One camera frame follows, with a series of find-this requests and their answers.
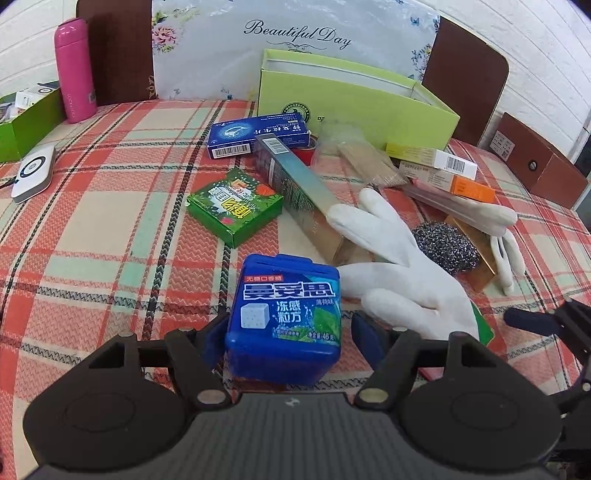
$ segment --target ice cube picture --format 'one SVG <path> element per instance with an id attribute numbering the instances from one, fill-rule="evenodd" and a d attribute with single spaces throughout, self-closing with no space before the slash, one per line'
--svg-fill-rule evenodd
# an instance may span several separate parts
<path id="1" fill-rule="evenodd" d="M 269 323 L 269 305 L 266 303 L 247 303 L 240 308 L 242 328 L 263 329 Z"/>

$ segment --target blue plastic box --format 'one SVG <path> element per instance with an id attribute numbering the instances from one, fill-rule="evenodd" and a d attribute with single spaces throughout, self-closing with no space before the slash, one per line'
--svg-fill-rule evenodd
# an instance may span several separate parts
<path id="1" fill-rule="evenodd" d="M 312 385 L 339 360 L 340 340 L 336 268 L 291 255 L 244 260 L 226 335 L 232 375 Z"/>
<path id="2" fill-rule="evenodd" d="M 310 143 L 310 132 L 299 113 L 278 113 L 213 124 L 207 151 L 211 158 L 251 153 L 255 137 L 261 134 L 275 134 L 288 147 Z"/>

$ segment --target red label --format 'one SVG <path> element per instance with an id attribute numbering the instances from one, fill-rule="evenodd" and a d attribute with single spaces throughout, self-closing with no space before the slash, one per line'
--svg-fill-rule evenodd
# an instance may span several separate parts
<path id="1" fill-rule="evenodd" d="M 274 281 L 283 281 L 283 275 L 247 275 L 244 277 L 244 283 L 269 283 Z"/>

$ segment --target plaid tablecloth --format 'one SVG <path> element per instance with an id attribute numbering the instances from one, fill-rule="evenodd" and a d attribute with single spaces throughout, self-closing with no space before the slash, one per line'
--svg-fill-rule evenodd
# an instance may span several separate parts
<path id="1" fill-rule="evenodd" d="M 212 161 L 203 148 L 212 123 L 253 112 L 240 101 L 102 108 L 44 140 L 59 151 L 45 192 L 15 205 L 10 189 L 0 190 L 0 478 L 21 478 L 35 465 L 21 427 L 27 404 L 106 340 L 123 330 L 156 339 L 180 326 L 201 328 L 231 303 L 250 253 L 322 261 L 287 213 L 232 250 L 185 212 L 185 196 L 229 168 L 254 174 L 251 158 Z M 591 237 L 574 213 L 531 197 L 492 154 L 456 141 L 450 148 L 477 162 L 480 180 L 519 213 L 514 232 L 527 265 L 519 293 L 466 286 L 495 331 L 489 347 L 545 392 L 566 388 L 579 373 L 573 355 L 556 338 L 505 326 L 502 313 L 546 311 L 565 297 L 590 304 Z M 17 167 L 3 166 L 0 181 Z M 355 202 L 362 184 L 354 172 L 341 164 L 319 174 L 340 199 Z M 443 218 L 400 192 L 385 194 L 411 227 Z M 371 373 L 350 338 L 352 308 L 345 308 L 342 358 L 317 388 L 354 390 Z M 164 372 L 148 374 L 165 382 Z"/>

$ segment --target pink thermos bottle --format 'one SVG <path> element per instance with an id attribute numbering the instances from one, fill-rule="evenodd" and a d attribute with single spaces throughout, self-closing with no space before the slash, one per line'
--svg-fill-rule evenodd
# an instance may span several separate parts
<path id="1" fill-rule="evenodd" d="M 53 43 L 68 121 L 71 124 L 82 122 L 96 113 L 86 22 L 73 18 L 62 23 L 53 35 Z"/>

